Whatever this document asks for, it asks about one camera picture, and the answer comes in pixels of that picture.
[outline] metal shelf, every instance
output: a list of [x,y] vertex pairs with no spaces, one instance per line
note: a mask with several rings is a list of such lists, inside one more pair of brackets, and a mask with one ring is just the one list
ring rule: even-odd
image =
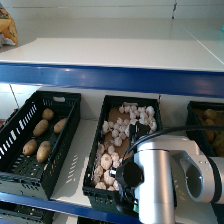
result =
[[0,71],[2,83],[224,96],[224,72],[11,63],[0,63]]

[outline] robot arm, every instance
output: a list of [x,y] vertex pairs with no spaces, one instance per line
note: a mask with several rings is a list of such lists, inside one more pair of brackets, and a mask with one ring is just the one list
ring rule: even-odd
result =
[[[139,184],[131,187],[142,223],[175,223],[170,156],[182,167],[187,191],[194,201],[224,203],[223,159],[206,157],[188,138],[159,136],[139,144],[134,154],[143,181],[140,178]],[[117,168],[116,179],[122,185],[128,182],[122,181],[127,164]]]

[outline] shelf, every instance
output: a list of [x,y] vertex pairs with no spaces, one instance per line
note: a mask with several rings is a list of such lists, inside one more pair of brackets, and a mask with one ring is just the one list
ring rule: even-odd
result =
[[[190,27],[198,20],[187,21]],[[207,27],[206,21],[198,24],[213,33],[211,22]],[[217,27],[220,21],[212,24]],[[207,42],[201,44],[182,23],[171,19],[16,20],[19,45],[0,49],[0,82],[222,98],[221,27],[211,41],[207,35]],[[213,46],[210,50],[207,43]]]
[[[80,121],[50,201],[6,193],[0,193],[0,200],[113,223],[139,224],[138,219],[129,216],[93,210],[88,198],[82,193],[84,172],[97,123],[93,120]],[[177,194],[176,221],[195,224],[217,223],[210,204],[196,203],[190,199],[183,172],[173,159],[171,166]]]

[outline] white shelf surface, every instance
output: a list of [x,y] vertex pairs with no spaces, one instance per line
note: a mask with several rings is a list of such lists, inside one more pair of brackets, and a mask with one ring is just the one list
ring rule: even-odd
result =
[[[60,176],[51,199],[56,201],[91,207],[88,197],[83,195],[82,185],[89,154],[95,136],[97,121],[81,120],[70,150],[61,169]],[[210,204],[196,203],[188,196],[182,170],[171,159],[174,184],[177,194],[176,222],[187,224],[216,224],[216,216]]]
[[216,49],[211,54],[171,19],[15,22],[19,45],[0,49],[0,62],[224,71]]

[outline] blue shelf edge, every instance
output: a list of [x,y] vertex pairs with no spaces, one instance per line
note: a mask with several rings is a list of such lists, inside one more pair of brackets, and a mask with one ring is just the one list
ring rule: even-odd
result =
[[200,97],[224,97],[224,72],[0,63],[0,82]]
[[72,205],[57,201],[46,201],[37,198],[31,198],[21,195],[13,195],[8,193],[0,192],[0,201],[10,202],[14,204],[26,205],[36,208],[41,208],[45,210],[65,213],[69,215],[81,216],[85,218],[101,220],[104,222],[120,223],[120,224],[140,224],[141,222],[133,217],[118,215],[112,213],[101,212],[98,210],[93,210],[92,208]]

